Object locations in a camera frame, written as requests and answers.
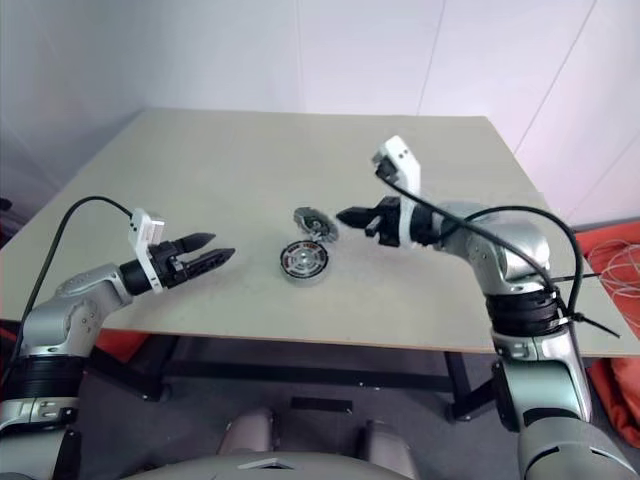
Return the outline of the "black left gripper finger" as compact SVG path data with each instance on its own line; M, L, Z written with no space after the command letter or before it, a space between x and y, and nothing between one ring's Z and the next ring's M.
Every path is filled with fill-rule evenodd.
M179 253L191 253L203 248L215 238L214 233L192 233L175 241L175 248Z
M196 278L211 272L224 265L235 253L234 248L220 248L206 252L186 263L187 277Z

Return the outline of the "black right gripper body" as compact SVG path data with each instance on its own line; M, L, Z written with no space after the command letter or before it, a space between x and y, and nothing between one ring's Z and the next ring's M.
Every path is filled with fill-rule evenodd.
M369 210L370 219L365 225L365 235L378 236L378 243L388 247L399 247L400 199L384 197Z

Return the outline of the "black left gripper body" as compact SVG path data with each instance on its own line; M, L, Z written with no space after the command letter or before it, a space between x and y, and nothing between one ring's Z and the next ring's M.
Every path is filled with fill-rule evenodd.
M191 279L188 264L178 259L188 252L186 240L164 241L152 246L152 266L163 288L171 289Z

